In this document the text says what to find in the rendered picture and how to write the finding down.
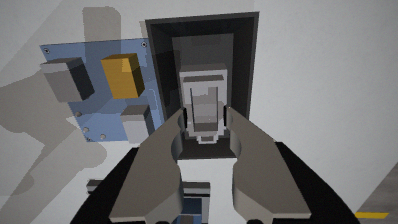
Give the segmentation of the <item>yellow brass block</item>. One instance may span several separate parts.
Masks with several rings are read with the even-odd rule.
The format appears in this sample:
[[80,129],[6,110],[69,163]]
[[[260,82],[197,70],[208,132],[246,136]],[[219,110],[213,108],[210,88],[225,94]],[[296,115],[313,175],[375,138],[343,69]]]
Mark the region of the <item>yellow brass block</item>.
[[137,53],[113,54],[101,63],[114,99],[139,98],[145,86]]

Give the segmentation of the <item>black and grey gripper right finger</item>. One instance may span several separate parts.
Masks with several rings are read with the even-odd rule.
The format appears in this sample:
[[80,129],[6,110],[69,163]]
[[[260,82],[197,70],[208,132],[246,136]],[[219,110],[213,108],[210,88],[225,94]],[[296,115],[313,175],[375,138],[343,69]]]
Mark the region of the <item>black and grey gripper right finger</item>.
[[232,198],[246,222],[263,224],[361,224],[339,195],[283,142],[277,142],[229,105]]

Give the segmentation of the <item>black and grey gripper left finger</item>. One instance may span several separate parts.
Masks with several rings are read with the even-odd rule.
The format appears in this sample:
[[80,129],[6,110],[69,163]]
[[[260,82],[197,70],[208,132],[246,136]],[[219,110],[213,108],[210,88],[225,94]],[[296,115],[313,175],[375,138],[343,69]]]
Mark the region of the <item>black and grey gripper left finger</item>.
[[185,128],[187,110],[181,107],[122,158],[70,224],[173,224],[184,207],[177,159],[183,151]]

